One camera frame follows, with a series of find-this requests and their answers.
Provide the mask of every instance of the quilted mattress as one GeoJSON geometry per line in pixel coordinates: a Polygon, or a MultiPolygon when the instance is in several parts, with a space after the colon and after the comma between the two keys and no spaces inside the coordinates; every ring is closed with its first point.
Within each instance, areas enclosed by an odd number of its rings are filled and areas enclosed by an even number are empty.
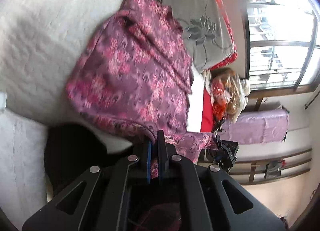
{"type": "MultiPolygon", "coordinates": [[[[7,92],[7,107],[47,125],[80,120],[65,97],[66,80],[96,27],[121,3],[0,0],[0,91],[7,92]]],[[[95,132],[104,143],[118,141],[95,132]]],[[[113,152],[128,145],[122,140],[108,148],[113,152]]]]}

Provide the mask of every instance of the plastic bag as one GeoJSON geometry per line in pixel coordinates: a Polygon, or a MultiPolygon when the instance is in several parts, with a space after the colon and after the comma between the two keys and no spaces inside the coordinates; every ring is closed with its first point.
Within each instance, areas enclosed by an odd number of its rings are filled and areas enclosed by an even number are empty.
{"type": "Polygon", "coordinates": [[[224,85],[221,82],[221,79],[214,78],[211,82],[211,91],[213,96],[222,95],[224,90],[224,85]]]}
{"type": "Polygon", "coordinates": [[[242,85],[242,89],[243,89],[243,92],[244,92],[244,95],[245,96],[248,96],[251,92],[250,90],[250,82],[248,79],[243,79],[241,80],[241,85],[242,85]]]}
{"type": "Polygon", "coordinates": [[[221,95],[218,95],[215,97],[215,100],[219,105],[226,105],[230,102],[231,95],[228,93],[228,91],[224,91],[221,95]]]}
{"type": "Polygon", "coordinates": [[[238,75],[230,76],[228,80],[229,80],[228,92],[230,93],[231,98],[230,98],[230,102],[228,103],[226,112],[229,115],[229,119],[231,120],[231,122],[235,123],[241,111],[247,105],[248,98],[247,99],[245,98],[242,84],[238,75]]]}
{"type": "Polygon", "coordinates": [[[220,121],[226,113],[227,105],[219,105],[217,102],[212,105],[212,113],[213,113],[213,122],[220,121]]]}

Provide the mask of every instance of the dark cloth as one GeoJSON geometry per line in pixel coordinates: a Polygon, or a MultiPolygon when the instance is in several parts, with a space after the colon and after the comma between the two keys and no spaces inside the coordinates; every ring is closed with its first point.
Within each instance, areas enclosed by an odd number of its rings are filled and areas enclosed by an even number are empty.
{"type": "Polygon", "coordinates": [[[91,166],[112,166],[131,154],[132,149],[107,154],[107,148],[89,129],[79,124],[63,124],[49,129],[44,168],[56,195],[91,166]]]}

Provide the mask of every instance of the window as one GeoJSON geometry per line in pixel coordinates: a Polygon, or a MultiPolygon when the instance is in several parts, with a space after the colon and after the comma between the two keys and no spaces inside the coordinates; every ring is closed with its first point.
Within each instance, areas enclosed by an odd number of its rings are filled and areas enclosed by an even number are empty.
{"type": "Polygon", "coordinates": [[[320,29],[310,0],[248,0],[252,90],[311,84],[320,68],[320,29]]]}

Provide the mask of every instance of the pink patterned cloth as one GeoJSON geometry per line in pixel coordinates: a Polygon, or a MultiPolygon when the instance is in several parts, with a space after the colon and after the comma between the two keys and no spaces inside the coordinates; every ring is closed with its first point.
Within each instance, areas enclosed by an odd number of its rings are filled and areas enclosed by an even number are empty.
{"type": "Polygon", "coordinates": [[[125,0],[89,41],[67,83],[73,107],[101,130],[153,143],[158,129],[178,153],[197,160],[216,148],[210,133],[186,133],[191,57],[171,8],[125,0]]]}

